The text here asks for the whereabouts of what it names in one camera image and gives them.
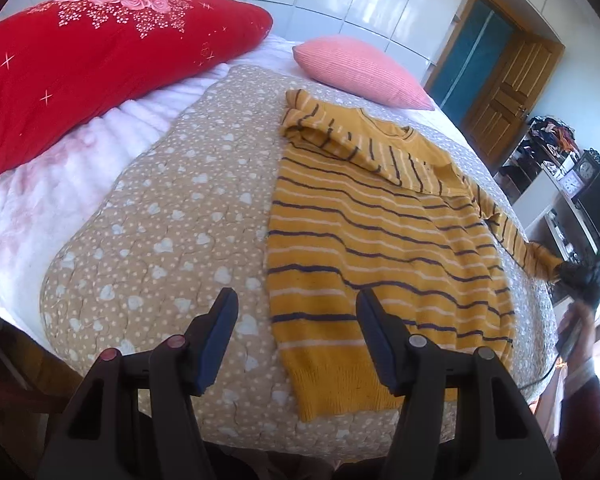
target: wooden door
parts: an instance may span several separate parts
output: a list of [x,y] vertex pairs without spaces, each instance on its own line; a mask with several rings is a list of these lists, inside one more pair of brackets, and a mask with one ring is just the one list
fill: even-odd
[[462,120],[460,130],[492,173],[520,142],[529,110],[563,51],[555,41],[515,32]]

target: beige bedspread with hearts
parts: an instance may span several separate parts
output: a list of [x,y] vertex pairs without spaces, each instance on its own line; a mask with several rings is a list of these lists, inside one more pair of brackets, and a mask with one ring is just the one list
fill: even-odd
[[[286,142],[278,125],[289,88],[405,123],[387,108],[315,82],[254,66],[232,69],[122,173],[99,211],[56,256],[41,291],[46,336],[85,374],[105,348],[143,351],[183,332],[223,286],[231,286],[240,300],[234,335],[216,384],[192,399],[203,438],[332,459],[378,456],[389,448],[398,412],[303,424],[271,335],[266,233]],[[499,192],[473,153],[443,145],[451,141],[435,130],[420,130],[451,151],[481,186]],[[497,198],[506,202],[501,193]],[[506,210],[512,214],[508,203]],[[553,341],[538,312],[551,306],[544,288],[502,254],[522,320],[514,378],[528,382],[547,366]],[[147,396],[141,406],[148,409]],[[443,438],[453,432],[453,405],[447,408]]]

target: clock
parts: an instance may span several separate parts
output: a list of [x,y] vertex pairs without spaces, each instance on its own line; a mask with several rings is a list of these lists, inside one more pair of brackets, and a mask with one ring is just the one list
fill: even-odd
[[575,168],[570,170],[559,182],[569,198],[576,196],[585,186],[585,183],[579,177],[578,173],[576,173]]
[[594,158],[592,153],[586,151],[576,162],[573,171],[578,174],[580,180],[583,181],[584,184],[589,184],[600,171],[600,164]]

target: pink pillow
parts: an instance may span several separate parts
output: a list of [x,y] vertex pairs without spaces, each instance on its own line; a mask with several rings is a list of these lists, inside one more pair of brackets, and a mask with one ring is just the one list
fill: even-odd
[[293,47],[294,59],[311,78],[381,105],[433,110],[416,79],[387,54],[338,34]]

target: black cable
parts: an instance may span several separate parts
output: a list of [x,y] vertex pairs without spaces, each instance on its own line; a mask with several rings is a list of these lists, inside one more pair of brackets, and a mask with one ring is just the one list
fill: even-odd
[[536,384],[539,384],[542,381],[544,381],[549,376],[549,374],[555,370],[555,365],[558,364],[558,359],[560,359],[559,355],[555,358],[554,364],[551,365],[551,368],[549,368],[549,371],[547,373],[545,373],[542,377],[540,377],[537,381],[534,381],[534,382],[529,383],[529,384],[525,384],[524,386],[520,386],[518,388],[518,390],[519,391],[526,390],[527,388],[530,388],[532,386],[536,386]]

